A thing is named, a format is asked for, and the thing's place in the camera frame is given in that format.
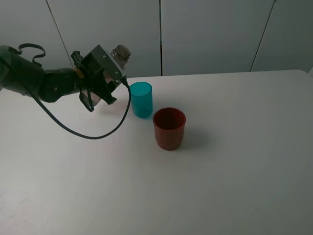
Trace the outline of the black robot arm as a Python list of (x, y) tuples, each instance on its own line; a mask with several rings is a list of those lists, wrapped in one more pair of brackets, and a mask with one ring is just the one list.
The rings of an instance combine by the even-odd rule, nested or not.
[(54, 103), (59, 98), (78, 93), (83, 105), (93, 112), (93, 95), (107, 104), (116, 101), (112, 92), (121, 84), (125, 73), (113, 56), (97, 45), (86, 56), (74, 51), (72, 68), (44, 70), (36, 62), (45, 50), (35, 44), (22, 44), (17, 49), (0, 47), (0, 86), (40, 101)]

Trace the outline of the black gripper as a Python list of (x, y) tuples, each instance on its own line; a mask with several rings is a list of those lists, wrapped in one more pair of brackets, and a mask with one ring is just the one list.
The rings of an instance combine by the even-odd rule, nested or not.
[[(119, 86), (120, 81), (112, 81), (110, 78), (105, 79), (104, 70), (100, 68), (99, 63), (92, 55), (92, 51), (86, 56), (82, 56), (80, 51), (76, 50), (71, 54), (71, 58), (75, 67), (83, 72), (87, 88), (96, 93), (108, 105), (113, 104), (116, 98), (112, 96), (112, 92)], [(80, 92), (79, 99), (89, 112), (94, 111), (90, 92)]]

